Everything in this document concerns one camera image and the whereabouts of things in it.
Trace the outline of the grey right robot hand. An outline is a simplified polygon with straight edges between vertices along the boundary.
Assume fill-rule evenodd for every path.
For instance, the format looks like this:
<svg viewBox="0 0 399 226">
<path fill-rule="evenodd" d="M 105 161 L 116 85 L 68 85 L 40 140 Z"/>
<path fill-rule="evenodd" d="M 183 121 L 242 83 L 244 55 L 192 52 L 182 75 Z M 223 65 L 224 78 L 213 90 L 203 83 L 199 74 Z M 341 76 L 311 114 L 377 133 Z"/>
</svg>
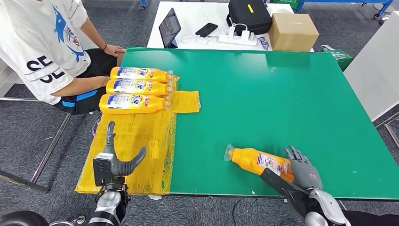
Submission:
<svg viewBox="0 0 399 226">
<path fill-rule="evenodd" d="M 309 159 L 300 150 L 289 145 L 283 148 L 290 161 L 291 171 L 294 176 L 293 183 L 303 190 L 322 189 L 323 184 L 319 172 Z"/>
</svg>

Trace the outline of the person's left hand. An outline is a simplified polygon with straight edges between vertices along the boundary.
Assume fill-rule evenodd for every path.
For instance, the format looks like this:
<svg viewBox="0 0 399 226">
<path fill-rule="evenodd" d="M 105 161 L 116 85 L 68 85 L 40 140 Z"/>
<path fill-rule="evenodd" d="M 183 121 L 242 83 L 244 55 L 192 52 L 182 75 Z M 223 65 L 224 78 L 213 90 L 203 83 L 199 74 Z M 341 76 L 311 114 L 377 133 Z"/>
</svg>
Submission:
<svg viewBox="0 0 399 226">
<path fill-rule="evenodd" d="M 106 44 L 106 47 L 103 49 L 103 52 L 110 56 L 120 57 L 126 53 L 126 50 L 120 46 Z"/>
</svg>

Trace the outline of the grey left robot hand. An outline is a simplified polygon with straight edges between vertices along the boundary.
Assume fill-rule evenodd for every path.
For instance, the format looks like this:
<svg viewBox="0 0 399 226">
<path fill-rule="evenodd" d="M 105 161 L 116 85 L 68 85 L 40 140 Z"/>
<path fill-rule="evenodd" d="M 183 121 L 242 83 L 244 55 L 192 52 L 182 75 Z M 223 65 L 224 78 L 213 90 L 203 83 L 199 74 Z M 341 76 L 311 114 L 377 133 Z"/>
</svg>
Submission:
<svg viewBox="0 0 399 226">
<path fill-rule="evenodd" d="M 146 156 L 146 147 L 143 146 L 140 148 L 139 153 L 130 161 L 121 161 L 118 159 L 115 147 L 114 147 L 114 137 L 116 133 L 114 133 L 113 129 L 115 126 L 114 121 L 110 121 L 107 126 L 107 135 L 106 135 L 106 145 L 104 147 L 103 152 L 112 154 L 112 173 L 114 176 L 128 176 L 133 173 L 135 168 L 142 162 L 142 160 Z"/>
</svg>

